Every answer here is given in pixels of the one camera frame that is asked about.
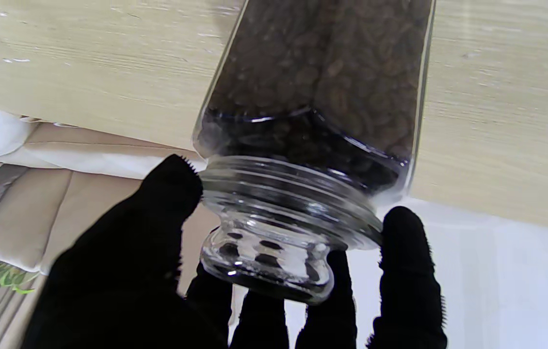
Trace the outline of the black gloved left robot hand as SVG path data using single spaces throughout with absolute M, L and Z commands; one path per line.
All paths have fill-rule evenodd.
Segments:
M 283 300 L 249 291 L 229 340 L 232 285 L 198 265 L 178 293 L 182 226 L 203 185 L 170 155 L 51 267 L 23 349 L 288 349 Z M 445 349 L 442 290 L 423 223 L 406 207 L 385 216 L 381 311 L 369 349 Z

